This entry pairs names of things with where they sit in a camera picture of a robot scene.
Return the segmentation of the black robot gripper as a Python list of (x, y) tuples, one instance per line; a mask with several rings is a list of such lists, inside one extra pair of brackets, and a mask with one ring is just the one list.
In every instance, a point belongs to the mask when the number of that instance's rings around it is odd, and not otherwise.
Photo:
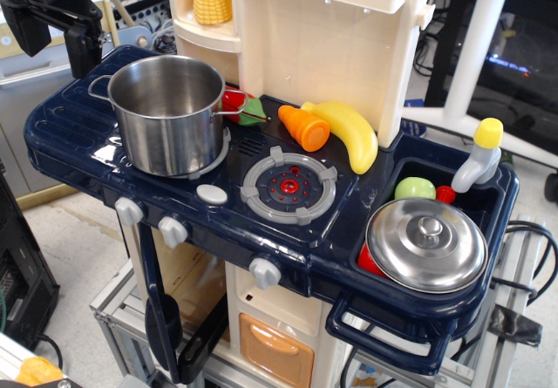
[(70, 28), (65, 46), (74, 78), (100, 64), (102, 12), (92, 0), (1, 0), (1, 9), (19, 47), (34, 57), (51, 43), (49, 27)]

